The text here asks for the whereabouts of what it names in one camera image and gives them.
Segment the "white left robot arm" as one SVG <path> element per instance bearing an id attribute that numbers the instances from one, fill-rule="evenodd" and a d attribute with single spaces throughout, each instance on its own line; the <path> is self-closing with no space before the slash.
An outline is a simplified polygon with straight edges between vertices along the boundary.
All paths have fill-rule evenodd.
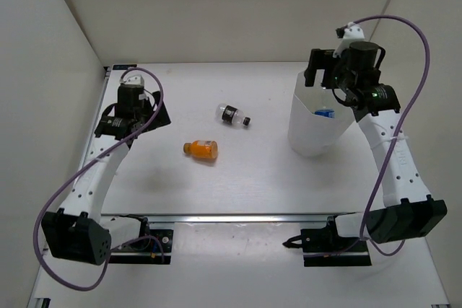
<path id="1" fill-rule="evenodd" d="M 147 96 L 144 79 L 131 76 L 119 85 L 117 101 L 101 115 L 92 139 L 89 159 L 94 161 L 73 184 L 56 212 L 47 211 L 41 226 L 55 258 L 101 265 L 114 247 L 128 242 L 135 250 L 152 240 L 147 218 L 134 215 L 102 221 L 105 197 L 116 171 L 128 154 L 136 131 L 153 131 L 170 124 L 165 107 L 156 108 Z"/>

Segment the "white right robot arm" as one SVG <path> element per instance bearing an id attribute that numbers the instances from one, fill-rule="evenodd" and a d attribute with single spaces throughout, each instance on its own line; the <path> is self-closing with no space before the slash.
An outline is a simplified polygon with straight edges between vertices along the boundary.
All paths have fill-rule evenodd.
<path id="1" fill-rule="evenodd" d="M 427 236 L 446 216 L 444 201 L 435 200 L 424 184 L 401 127 L 401 110 L 394 88 L 380 82 L 385 50 L 375 43 L 357 41 L 342 53 L 313 49 L 304 72 L 305 86 L 313 87 L 317 71 L 323 71 L 322 87 L 340 89 L 338 103 L 352 109 L 378 168 L 375 189 L 382 190 L 384 207 L 335 217 L 324 232 L 332 250 L 340 250 L 351 237 L 377 244 Z"/>

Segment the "clear bottle blue label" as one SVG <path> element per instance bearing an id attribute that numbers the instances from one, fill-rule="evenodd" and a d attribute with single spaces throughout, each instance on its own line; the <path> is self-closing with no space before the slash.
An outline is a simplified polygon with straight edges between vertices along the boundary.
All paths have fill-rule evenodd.
<path id="1" fill-rule="evenodd" d="M 316 104 L 313 111 L 314 115 L 324 118 L 334 119 L 336 117 L 335 104 L 336 101 L 331 90 L 319 86 L 315 89 Z"/>

